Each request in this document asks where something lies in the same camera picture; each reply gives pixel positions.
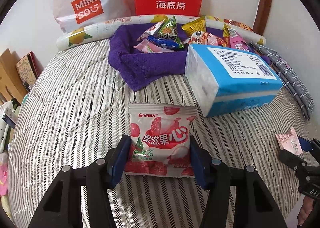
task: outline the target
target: silver rivet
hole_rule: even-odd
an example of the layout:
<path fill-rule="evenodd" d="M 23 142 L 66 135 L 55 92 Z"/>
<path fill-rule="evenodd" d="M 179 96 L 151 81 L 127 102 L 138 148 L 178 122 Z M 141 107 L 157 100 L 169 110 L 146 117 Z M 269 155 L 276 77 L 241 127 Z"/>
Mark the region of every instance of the silver rivet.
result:
<path fill-rule="evenodd" d="M 254 167 L 253 166 L 246 166 L 245 168 L 246 168 L 246 170 L 248 172 L 254 172 Z"/>
<path fill-rule="evenodd" d="M 62 171 L 63 172 L 68 172 L 70 170 L 70 166 L 69 165 L 65 165 L 63 168 L 62 168 Z"/>
<path fill-rule="evenodd" d="M 211 164 L 212 165 L 220 165 L 221 161 L 219 159 L 213 159 L 213 160 L 211 160 Z"/>
<path fill-rule="evenodd" d="M 97 165 L 103 165 L 105 163 L 104 159 L 97 159 L 96 161 Z"/>

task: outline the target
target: quilted mattress cover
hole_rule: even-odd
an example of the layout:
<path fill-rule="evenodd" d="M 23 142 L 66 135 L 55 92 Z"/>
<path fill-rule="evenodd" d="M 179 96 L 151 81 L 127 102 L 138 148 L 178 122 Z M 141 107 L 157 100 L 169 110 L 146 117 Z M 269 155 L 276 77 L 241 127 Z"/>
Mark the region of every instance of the quilted mattress cover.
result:
<path fill-rule="evenodd" d="M 18 228 L 28 227 L 64 165 L 88 166 L 130 133 L 129 103 L 197 106 L 184 75 L 163 77 L 133 92 L 108 64 L 108 53 L 108 39 L 58 52 L 22 106 L 9 156 L 9 198 Z M 254 166 L 286 217 L 300 195 L 293 172 L 277 159 L 275 134 L 292 126 L 304 138 L 315 137 L 312 121 L 304 119 L 282 88 L 260 108 L 213 118 L 202 118 L 198 110 L 190 132 L 228 166 Z M 315 164 L 308 153 L 302 157 Z M 90 227 L 85 187 L 81 192 L 84 227 Z M 198 227 L 208 192 L 192 178 L 123 175 L 108 195 L 117 227 Z M 232 227 L 234 211 L 231 189 L 227 227 Z"/>

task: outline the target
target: white wall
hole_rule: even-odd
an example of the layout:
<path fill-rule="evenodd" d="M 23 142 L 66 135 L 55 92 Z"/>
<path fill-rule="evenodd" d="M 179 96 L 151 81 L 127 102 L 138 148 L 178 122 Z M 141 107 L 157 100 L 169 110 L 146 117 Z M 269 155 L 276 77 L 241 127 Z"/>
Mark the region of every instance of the white wall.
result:
<path fill-rule="evenodd" d="M 308 88 L 320 123 L 320 31 L 300 0 L 272 0 L 264 32 L 267 46 L 280 53 Z"/>
<path fill-rule="evenodd" d="M 134 0 L 127 0 L 134 11 Z M 259 0 L 203 0 L 201 14 L 234 19 L 249 26 L 255 20 Z M 52 0 L 17 0 L 0 25 L 0 52 L 9 48 L 19 57 L 33 51 L 45 67 L 57 52 L 62 35 L 52 15 Z"/>

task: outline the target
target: purple towel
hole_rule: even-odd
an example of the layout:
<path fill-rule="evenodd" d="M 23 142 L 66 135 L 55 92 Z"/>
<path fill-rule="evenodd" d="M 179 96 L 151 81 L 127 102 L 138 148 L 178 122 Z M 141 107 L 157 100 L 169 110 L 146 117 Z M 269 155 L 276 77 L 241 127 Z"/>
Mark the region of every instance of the purple towel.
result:
<path fill-rule="evenodd" d="M 142 33 L 154 24 L 120 26 L 110 38 L 109 64 L 133 91 L 139 91 L 152 81 L 167 75 L 184 74 L 188 47 L 175 53 L 141 53 L 133 48 Z M 222 37 L 223 31 L 207 28 L 207 31 Z M 178 36 L 184 41 L 187 36 L 178 24 Z"/>

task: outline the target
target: small pink snack packet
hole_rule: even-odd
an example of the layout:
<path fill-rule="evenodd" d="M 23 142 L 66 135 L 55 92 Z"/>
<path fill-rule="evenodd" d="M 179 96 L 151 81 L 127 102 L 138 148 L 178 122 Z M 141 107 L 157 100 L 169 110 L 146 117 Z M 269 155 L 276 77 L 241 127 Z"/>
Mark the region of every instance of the small pink snack packet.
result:
<path fill-rule="evenodd" d="M 143 32 L 143 34 L 137 39 L 137 41 L 142 41 L 144 39 L 146 39 L 148 36 L 150 35 L 156 35 L 158 33 L 158 31 L 161 29 L 162 25 L 164 24 L 164 22 L 166 21 L 166 19 L 156 23 L 155 25 L 153 25 L 151 28 L 147 29 L 145 32 Z"/>
<path fill-rule="evenodd" d="M 189 38 L 187 38 L 184 44 L 202 44 L 202 45 L 214 45 L 218 46 L 217 37 L 209 32 L 196 31 Z"/>
<path fill-rule="evenodd" d="M 138 49 L 142 53 L 164 53 L 164 52 L 175 52 L 173 50 L 162 48 L 159 46 L 156 46 L 155 44 L 151 43 L 149 40 L 145 39 L 141 43 L 139 43 L 136 46 L 133 46 L 134 48 Z"/>
<path fill-rule="evenodd" d="M 129 175 L 194 177 L 190 165 L 189 125 L 197 108 L 169 104 L 130 104 Z"/>
<path fill-rule="evenodd" d="M 294 128 L 291 128 L 288 133 L 276 134 L 276 138 L 281 150 L 285 149 L 295 155 L 302 154 L 303 150 Z"/>
<path fill-rule="evenodd" d="M 228 27 L 228 30 L 230 33 L 231 48 L 249 52 L 246 42 L 242 39 L 242 37 L 239 36 L 236 30 L 230 27 Z"/>

